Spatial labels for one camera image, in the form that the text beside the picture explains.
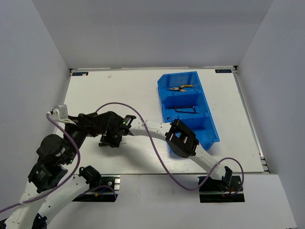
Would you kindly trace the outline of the yellow handled pliers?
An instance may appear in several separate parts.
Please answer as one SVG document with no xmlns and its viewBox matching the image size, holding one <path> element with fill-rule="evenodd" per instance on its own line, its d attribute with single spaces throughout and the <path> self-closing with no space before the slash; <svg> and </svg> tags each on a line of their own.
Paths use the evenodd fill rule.
<svg viewBox="0 0 305 229">
<path fill-rule="evenodd" d="M 168 88 L 168 91 L 186 92 L 186 88 L 193 88 L 192 84 L 185 84 L 177 87 Z"/>
</svg>

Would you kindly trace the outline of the long dark hex key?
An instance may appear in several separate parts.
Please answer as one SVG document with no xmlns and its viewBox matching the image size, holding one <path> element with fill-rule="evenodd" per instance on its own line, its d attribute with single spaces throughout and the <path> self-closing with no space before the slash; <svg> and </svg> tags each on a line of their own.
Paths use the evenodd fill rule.
<svg viewBox="0 0 305 229">
<path fill-rule="evenodd" d="M 184 113 L 184 114 L 198 114 L 194 106 L 175 107 L 175 111 L 177 113 Z"/>
</svg>

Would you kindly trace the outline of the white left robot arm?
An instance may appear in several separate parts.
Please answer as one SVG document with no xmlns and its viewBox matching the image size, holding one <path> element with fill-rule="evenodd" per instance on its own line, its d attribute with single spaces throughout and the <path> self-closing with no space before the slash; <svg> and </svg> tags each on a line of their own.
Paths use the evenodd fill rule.
<svg viewBox="0 0 305 229">
<path fill-rule="evenodd" d="M 39 158 L 28 175 L 28 182 L 14 212 L 0 222 L 2 229 L 45 229 L 68 203 L 84 193 L 113 191 L 113 185 L 101 181 L 92 166 L 80 167 L 80 147 L 87 137 L 101 135 L 103 144 L 118 147 L 123 118 L 114 112 L 69 116 L 60 107 L 46 114 L 57 125 L 64 123 L 60 137 L 51 134 L 42 140 L 36 153 Z"/>
</svg>

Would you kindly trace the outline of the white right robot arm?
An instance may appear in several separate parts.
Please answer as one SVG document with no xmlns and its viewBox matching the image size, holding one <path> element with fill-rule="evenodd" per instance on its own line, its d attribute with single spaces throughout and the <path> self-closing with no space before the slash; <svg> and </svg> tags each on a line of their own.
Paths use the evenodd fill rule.
<svg viewBox="0 0 305 229">
<path fill-rule="evenodd" d="M 172 123 L 144 122 L 133 115 L 120 121 L 110 121 L 105 134 L 101 136 L 99 147 L 118 148 L 123 136 L 147 136 L 165 141 L 172 152 L 181 158 L 188 158 L 210 173 L 220 190 L 227 190 L 233 183 L 232 170 L 217 162 L 201 146 L 196 134 L 181 120 Z"/>
</svg>

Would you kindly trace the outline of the left corner label sticker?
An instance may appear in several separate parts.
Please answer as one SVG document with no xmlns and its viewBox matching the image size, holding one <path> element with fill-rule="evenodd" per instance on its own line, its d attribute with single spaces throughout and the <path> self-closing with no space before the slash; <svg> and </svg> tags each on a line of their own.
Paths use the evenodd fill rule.
<svg viewBox="0 0 305 229">
<path fill-rule="evenodd" d="M 87 76 L 88 72 L 73 72 L 72 76 Z"/>
</svg>

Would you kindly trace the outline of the corner label sticker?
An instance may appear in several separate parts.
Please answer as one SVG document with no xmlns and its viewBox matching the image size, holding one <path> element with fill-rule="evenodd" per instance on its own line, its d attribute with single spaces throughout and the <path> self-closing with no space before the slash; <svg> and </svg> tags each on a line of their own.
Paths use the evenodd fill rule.
<svg viewBox="0 0 305 229">
<path fill-rule="evenodd" d="M 87 76 L 88 72 L 73 72 L 72 76 Z"/>
<path fill-rule="evenodd" d="M 216 73 L 232 73 L 231 69 L 215 69 Z"/>
</svg>

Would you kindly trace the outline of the blue plastic divided bin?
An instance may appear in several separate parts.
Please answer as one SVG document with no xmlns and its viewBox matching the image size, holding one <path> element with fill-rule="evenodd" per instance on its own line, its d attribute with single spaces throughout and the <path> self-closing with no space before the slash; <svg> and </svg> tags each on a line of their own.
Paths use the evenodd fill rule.
<svg viewBox="0 0 305 229">
<path fill-rule="evenodd" d="M 197 72 L 164 74 L 157 85 L 165 123 L 182 120 L 205 150 L 220 141 Z"/>
</svg>

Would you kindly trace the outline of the right corner label sticker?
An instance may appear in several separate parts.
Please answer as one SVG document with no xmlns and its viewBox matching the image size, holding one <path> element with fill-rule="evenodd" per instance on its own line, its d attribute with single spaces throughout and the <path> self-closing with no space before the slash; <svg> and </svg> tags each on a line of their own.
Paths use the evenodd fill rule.
<svg viewBox="0 0 305 229">
<path fill-rule="evenodd" d="M 232 73 L 231 69 L 215 69 L 216 73 Z"/>
</svg>

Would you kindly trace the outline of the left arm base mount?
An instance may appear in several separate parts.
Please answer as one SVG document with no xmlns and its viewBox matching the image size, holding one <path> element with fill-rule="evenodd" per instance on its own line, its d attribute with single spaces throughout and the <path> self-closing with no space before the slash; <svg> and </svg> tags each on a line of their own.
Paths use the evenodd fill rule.
<svg viewBox="0 0 305 229">
<path fill-rule="evenodd" d="M 120 175 L 102 175 L 94 167 L 80 167 L 73 178 L 83 177 L 88 188 L 73 202 L 115 202 L 120 188 Z"/>
</svg>

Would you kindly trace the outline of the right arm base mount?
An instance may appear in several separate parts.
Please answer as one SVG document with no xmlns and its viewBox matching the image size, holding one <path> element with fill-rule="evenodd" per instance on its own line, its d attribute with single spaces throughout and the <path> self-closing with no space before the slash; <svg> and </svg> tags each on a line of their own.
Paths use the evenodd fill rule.
<svg viewBox="0 0 305 229">
<path fill-rule="evenodd" d="M 234 195 L 241 186 L 240 176 L 232 176 L 229 187 L 223 186 L 219 180 L 208 178 L 199 188 L 201 203 L 241 203 L 245 202 L 243 188 Z"/>
</svg>

